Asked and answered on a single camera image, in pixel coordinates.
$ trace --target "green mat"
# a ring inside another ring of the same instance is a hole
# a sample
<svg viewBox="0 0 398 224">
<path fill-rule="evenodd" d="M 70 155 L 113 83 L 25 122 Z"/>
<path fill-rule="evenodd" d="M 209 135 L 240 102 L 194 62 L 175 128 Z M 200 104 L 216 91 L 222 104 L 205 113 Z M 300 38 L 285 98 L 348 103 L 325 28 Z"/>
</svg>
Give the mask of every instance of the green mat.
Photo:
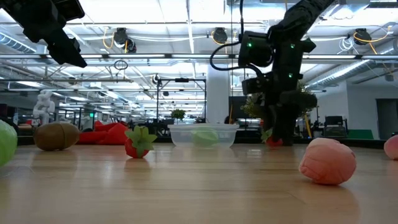
<svg viewBox="0 0 398 224">
<path fill-rule="evenodd" d="M 349 139 L 368 139 L 373 140 L 372 130 L 350 129 L 348 131 Z"/>
</svg>

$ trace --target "strawberry leaves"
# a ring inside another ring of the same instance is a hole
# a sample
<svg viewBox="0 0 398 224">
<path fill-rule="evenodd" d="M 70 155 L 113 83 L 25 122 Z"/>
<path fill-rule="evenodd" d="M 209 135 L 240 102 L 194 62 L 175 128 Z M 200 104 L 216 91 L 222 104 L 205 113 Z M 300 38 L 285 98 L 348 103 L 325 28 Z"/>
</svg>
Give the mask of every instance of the strawberry leaves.
<svg viewBox="0 0 398 224">
<path fill-rule="evenodd" d="M 271 137 L 271 136 L 272 136 L 272 128 L 270 128 L 268 131 L 262 132 L 261 140 L 263 142 L 266 142 L 269 139 L 269 137 Z"/>
<path fill-rule="evenodd" d="M 147 127 L 136 126 L 133 131 L 126 131 L 125 135 L 131 139 L 132 146 L 136 148 L 139 157 L 144 154 L 145 150 L 154 150 L 152 142 L 157 139 L 157 136 L 149 134 Z"/>
</svg>

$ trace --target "green ball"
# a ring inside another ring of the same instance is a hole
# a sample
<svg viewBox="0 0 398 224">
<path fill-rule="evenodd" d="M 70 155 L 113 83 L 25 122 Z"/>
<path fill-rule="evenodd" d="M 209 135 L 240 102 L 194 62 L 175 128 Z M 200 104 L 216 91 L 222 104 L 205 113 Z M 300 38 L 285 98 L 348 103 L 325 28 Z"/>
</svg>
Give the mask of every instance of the green ball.
<svg viewBox="0 0 398 224">
<path fill-rule="evenodd" d="M 15 129 L 0 120 L 0 167 L 14 157 L 17 143 L 18 137 Z"/>
<path fill-rule="evenodd" d="M 211 128 L 198 128 L 192 131 L 192 140 L 197 147 L 211 147 L 219 143 L 217 131 Z"/>
</svg>

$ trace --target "gray door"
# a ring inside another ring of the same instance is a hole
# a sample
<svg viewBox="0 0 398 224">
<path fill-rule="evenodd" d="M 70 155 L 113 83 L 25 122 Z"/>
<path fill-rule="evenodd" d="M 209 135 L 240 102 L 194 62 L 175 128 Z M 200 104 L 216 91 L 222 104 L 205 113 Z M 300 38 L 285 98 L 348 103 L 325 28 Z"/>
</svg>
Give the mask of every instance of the gray door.
<svg viewBox="0 0 398 224">
<path fill-rule="evenodd" d="M 398 132 L 397 100 L 377 100 L 377 118 L 380 139 L 389 139 Z"/>
</svg>

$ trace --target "white robot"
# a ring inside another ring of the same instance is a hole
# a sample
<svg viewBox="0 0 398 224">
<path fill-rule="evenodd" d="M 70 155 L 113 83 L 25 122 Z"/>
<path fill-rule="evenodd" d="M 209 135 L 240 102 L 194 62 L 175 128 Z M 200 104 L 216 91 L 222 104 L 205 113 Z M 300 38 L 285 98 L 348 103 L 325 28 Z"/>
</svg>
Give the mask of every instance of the white robot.
<svg viewBox="0 0 398 224">
<path fill-rule="evenodd" d="M 54 113 L 55 111 L 55 103 L 50 100 L 52 96 L 51 91 L 42 90 L 40 94 L 37 96 L 37 103 L 33 108 L 33 118 L 38 120 L 42 117 L 42 124 L 48 124 L 50 113 Z"/>
</svg>

